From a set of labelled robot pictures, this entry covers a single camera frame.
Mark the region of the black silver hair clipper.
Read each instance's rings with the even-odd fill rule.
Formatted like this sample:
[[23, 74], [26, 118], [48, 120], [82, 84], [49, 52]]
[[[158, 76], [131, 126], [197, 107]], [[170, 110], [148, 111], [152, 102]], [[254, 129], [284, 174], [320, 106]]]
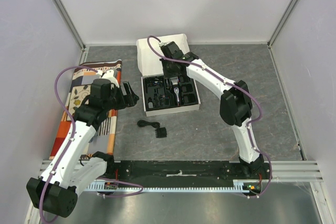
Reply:
[[181, 105], [182, 104], [182, 99], [181, 99], [181, 92], [180, 92], [180, 88], [179, 88], [178, 77], [170, 78], [170, 83], [171, 83], [173, 93], [176, 96], [176, 103], [177, 103], [177, 105]]

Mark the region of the small clear oil bottle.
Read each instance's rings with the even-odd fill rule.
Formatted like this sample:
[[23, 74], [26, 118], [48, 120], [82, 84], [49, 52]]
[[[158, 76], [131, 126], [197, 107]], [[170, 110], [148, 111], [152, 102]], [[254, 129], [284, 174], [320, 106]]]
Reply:
[[148, 108], [149, 108], [149, 109], [152, 109], [152, 108], [153, 108], [153, 102], [152, 102], [152, 99], [151, 99], [151, 98], [148, 99]]

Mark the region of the white clipper kit box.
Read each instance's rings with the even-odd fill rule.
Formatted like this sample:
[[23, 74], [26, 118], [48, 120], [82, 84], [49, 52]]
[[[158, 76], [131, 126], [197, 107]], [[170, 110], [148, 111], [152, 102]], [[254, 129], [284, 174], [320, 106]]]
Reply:
[[[150, 49], [146, 38], [137, 40], [136, 47], [138, 68], [142, 75], [141, 87], [145, 115], [156, 116], [198, 110], [201, 102], [195, 81], [188, 76], [178, 76], [182, 104], [177, 105], [170, 83], [170, 78], [173, 77], [164, 76], [161, 58]], [[183, 101], [183, 96], [187, 94], [182, 93], [181, 86], [188, 83], [194, 88], [193, 93], [187, 93], [195, 96], [196, 101], [193, 104], [184, 104]], [[148, 108], [149, 98], [153, 102], [152, 109]]]

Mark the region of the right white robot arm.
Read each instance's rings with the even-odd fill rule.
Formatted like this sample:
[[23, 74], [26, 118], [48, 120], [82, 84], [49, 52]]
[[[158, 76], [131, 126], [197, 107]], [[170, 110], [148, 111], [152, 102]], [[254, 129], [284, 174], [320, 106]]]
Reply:
[[165, 74], [171, 78], [180, 73], [201, 83], [220, 100], [219, 114], [232, 127], [238, 148], [240, 172], [248, 179], [259, 173], [264, 157], [256, 146], [251, 126], [253, 99], [244, 81], [235, 82], [207, 66], [192, 52], [183, 53], [175, 42], [159, 43], [164, 57], [161, 59]]

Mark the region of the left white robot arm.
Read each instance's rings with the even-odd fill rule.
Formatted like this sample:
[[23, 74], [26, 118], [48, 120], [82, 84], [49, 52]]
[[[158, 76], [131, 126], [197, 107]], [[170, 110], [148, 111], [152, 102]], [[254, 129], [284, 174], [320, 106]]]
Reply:
[[75, 170], [79, 158], [94, 137], [110, 110], [122, 110], [136, 105], [139, 97], [128, 82], [123, 87], [109, 79], [96, 79], [75, 111], [68, 134], [49, 166], [38, 178], [30, 178], [26, 188], [33, 206], [45, 212], [68, 217], [78, 197], [97, 178], [111, 178], [115, 173], [114, 158], [96, 152], [89, 162]]

